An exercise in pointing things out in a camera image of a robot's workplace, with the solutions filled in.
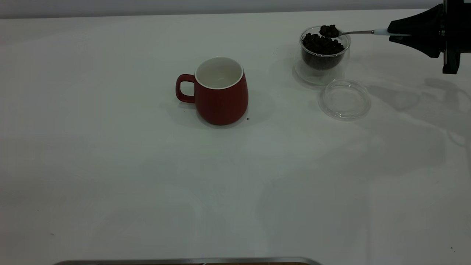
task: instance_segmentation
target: spoon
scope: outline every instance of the spoon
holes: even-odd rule
[[[409,34],[389,33],[388,29],[385,29],[385,28],[364,30],[364,31],[343,32],[343,33],[339,33],[339,36],[346,35],[346,34],[374,34],[374,35],[383,35],[383,36],[403,36],[403,37],[411,36]]]

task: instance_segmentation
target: white tabletop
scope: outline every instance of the white tabletop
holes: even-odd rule
[[[471,57],[443,75],[441,58],[352,36],[347,77],[372,96],[354,123],[292,70],[309,26],[421,11],[0,20],[0,264],[471,264]],[[226,127],[175,97],[214,56],[249,85]]]

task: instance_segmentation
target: mug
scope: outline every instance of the mug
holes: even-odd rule
[[[195,95],[181,92],[181,82],[195,84]],[[195,103],[206,121],[216,125],[231,124],[240,119],[249,104],[244,69],[233,59],[216,57],[198,66],[195,75],[180,75],[175,87],[180,101]]]

